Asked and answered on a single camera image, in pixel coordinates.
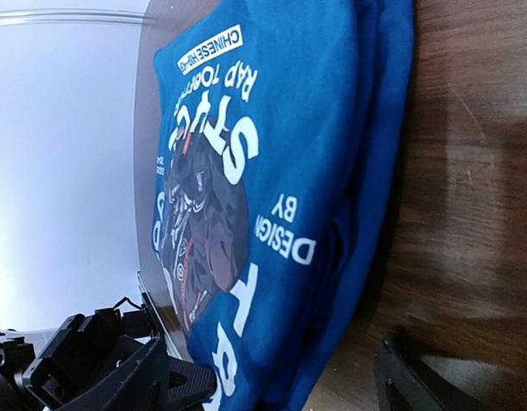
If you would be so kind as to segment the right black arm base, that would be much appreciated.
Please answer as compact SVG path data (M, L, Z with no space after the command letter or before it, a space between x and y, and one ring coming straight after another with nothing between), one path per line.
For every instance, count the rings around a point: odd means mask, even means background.
M0 329L0 410L58 410L157 334L147 304L78 313L53 332Z

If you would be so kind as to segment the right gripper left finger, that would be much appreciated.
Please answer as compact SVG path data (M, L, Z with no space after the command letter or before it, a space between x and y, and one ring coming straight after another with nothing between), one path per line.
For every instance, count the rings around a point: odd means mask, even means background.
M216 391L215 372L167 354L154 338L94 387L65 405L67 410L189 410Z

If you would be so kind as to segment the blue t-shirt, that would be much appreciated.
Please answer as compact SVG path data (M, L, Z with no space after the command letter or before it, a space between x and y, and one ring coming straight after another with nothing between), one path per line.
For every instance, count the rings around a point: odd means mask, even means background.
M386 214L410 1L223 1L154 58L152 246L206 410L299 410Z

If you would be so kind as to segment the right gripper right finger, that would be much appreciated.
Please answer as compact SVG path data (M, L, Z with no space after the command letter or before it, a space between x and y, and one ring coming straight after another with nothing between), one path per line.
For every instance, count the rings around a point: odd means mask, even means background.
M447 410L436 389L438 375L421 361L403 327L389 331L374 356L379 410Z

